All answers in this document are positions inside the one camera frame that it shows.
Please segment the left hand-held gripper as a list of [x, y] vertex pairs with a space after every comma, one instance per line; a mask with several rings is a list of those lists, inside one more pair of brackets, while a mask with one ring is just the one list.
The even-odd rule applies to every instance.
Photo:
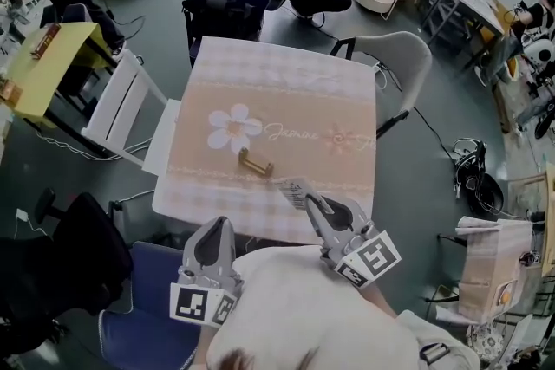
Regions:
[[235, 235], [228, 217], [217, 217], [200, 226], [186, 241], [178, 281], [171, 284], [170, 317], [221, 328], [243, 286], [233, 268], [235, 259]]

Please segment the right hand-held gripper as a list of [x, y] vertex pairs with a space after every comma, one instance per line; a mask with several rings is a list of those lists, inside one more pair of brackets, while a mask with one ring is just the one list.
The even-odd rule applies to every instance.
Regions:
[[304, 198], [308, 218], [322, 239], [321, 258], [358, 289], [391, 271], [401, 255], [386, 231], [379, 231], [351, 198]]

